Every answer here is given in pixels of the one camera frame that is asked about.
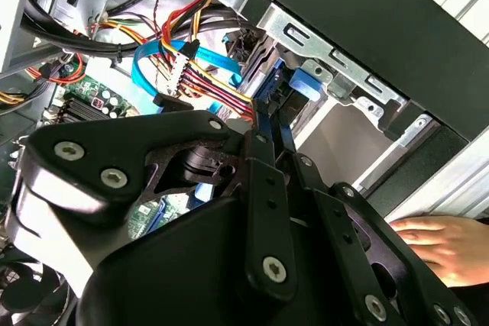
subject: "red cable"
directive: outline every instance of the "red cable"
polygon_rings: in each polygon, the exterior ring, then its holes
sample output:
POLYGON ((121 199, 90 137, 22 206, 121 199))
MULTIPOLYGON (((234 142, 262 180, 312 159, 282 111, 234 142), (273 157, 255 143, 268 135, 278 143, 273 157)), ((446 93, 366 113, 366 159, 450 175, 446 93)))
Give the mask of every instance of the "red cable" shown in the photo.
POLYGON ((239 99, 237 99, 236 97, 234 97, 233 95, 229 95, 228 93, 226 93, 226 91, 223 91, 222 89, 220 89, 219 87, 217 86, 214 86, 213 84, 205 81, 204 79, 200 78, 198 75, 196 75, 195 72, 193 72, 192 70, 191 71, 186 71, 185 73, 187 76, 193 78, 194 80, 196 80, 197 82, 200 82, 201 84, 203 84, 205 87, 211 89, 214 93, 220 95, 220 96, 223 96, 224 98, 227 98, 231 103, 234 103, 235 105, 239 106, 238 108, 240 108, 241 110, 245 110, 246 112, 252 114, 252 110, 251 108, 249 108, 245 103, 243 103, 242 101, 240 101, 239 99))

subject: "yellow cable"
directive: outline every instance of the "yellow cable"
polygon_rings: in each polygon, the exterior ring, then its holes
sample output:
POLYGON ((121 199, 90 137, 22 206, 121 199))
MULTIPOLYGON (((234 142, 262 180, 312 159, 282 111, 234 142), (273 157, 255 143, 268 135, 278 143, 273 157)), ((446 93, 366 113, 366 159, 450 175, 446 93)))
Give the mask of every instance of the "yellow cable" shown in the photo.
MULTIPOLYGON (((167 44, 165 42, 165 40, 162 40, 161 43, 163 44, 164 48, 171 51, 174 55, 177 55, 178 54, 178 51, 176 51, 172 46, 170 46, 169 44, 167 44)), ((236 92, 234 89, 231 89, 230 87, 228 87, 227 84, 217 80, 216 78, 214 78, 213 76, 211 76, 208 72, 206 72, 204 69, 202 69, 199 65, 197 65, 197 63, 193 60, 190 60, 189 61, 190 65, 193 66, 196 71, 198 71, 201 75, 205 76, 207 79, 209 79, 213 84, 216 84, 217 86, 221 87, 222 89, 224 89, 225 91, 231 93, 232 95, 234 95, 235 97, 238 97, 239 99, 243 100, 243 101, 246 101, 246 102, 251 102, 251 98, 245 96, 245 95, 242 95, 241 93, 239 92, 236 92)))
POLYGON ((9 95, 8 93, 4 93, 4 92, 0 92, 0 98, 2 98, 2 100, 5 98, 5 99, 10 100, 11 102, 14 102, 14 103, 24 101, 24 99, 22 97, 18 97, 16 95, 9 95))

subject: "screw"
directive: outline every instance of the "screw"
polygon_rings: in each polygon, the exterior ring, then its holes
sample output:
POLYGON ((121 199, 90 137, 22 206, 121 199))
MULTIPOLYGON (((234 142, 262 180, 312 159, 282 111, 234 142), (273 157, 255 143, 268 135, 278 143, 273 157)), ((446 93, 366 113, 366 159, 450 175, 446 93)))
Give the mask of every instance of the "screw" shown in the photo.
POLYGON ((75 71, 75 67, 71 64, 66 64, 64 66, 64 69, 68 72, 68 73, 73 73, 75 71))
POLYGON ((285 266, 275 257, 264 258, 263 271, 272 282, 285 282, 285 279, 287 278, 285 266))
POLYGON ((308 166, 308 167, 312 167, 313 166, 313 162, 311 161, 310 158, 306 157, 306 156, 302 156, 300 157, 300 160, 303 161, 303 163, 308 166))
POLYGON ((380 322, 387 320, 387 312, 384 305, 375 295, 367 295, 365 297, 365 305, 368 311, 380 322))
POLYGON ((80 160, 85 156, 85 150, 81 145, 72 141, 62 141, 54 146, 54 154, 64 160, 80 160))
POLYGON ((106 186, 112 189, 120 189, 128 184, 128 177, 117 168, 104 169, 100 175, 100 179, 106 186))
POLYGON ((419 127, 422 127, 422 126, 424 126, 426 124, 426 119, 425 118, 420 118, 416 123, 417 123, 417 125, 419 127))
POLYGON ((446 324, 451 323, 449 315, 445 312, 445 310, 442 307, 440 307, 439 305, 434 305, 433 308, 435 309, 438 317, 440 317, 443 320, 443 322, 445 322, 446 324))
POLYGON ((211 125, 216 130, 221 130, 222 129, 222 124, 219 121, 216 121, 216 120, 209 120, 209 125, 211 125))
POLYGON ((264 137, 264 136, 263 136, 263 135, 261 135, 261 134, 257 134, 257 139, 258 139, 260 142, 262 142, 262 143, 267 143, 267 141, 268 141, 268 140, 267 140, 267 138, 266 138, 266 137, 264 137))
POLYGON ((471 319, 463 312, 459 307, 454 307, 453 311, 457 315, 458 319, 464 324, 465 326, 471 326, 471 319))
POLYGON ((355 193, 349 187, 344 187, 343 191, 345 192, 346 195, 350 196, 351 198, 355 197, 355 193))

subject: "mounting hole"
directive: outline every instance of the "mounting hole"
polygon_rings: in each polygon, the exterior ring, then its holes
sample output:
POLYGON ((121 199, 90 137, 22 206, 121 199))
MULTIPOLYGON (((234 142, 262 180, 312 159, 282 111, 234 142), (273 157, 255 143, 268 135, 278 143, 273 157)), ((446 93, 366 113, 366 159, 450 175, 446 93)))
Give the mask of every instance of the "mounting hole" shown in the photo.
POLYGON ((348 236, 347 234, 343 234, 343 239, 345 240, 345 242, 347 244, 352 244, 353 243, 353 240, 351 239, 350 236, 348 236))
POLYGON ((267 205, 268 205, 268 208, 270 208, 270 209, 276 209, 277 208, 277 203, 272 199, 267 200, 267 205))
POLYGON ((219 175, 225 179, 231 177, 235 173, 233 166, 224 166, 219 170, 219 175))
POLYGON ((389 301, 393 301, 397 297, 396 282, 394 282, 393 277, 389 271, 379 263, 372 263, 372 270, 374 271, 375 277, 381 286, 382 293, 385 295, 389 301))

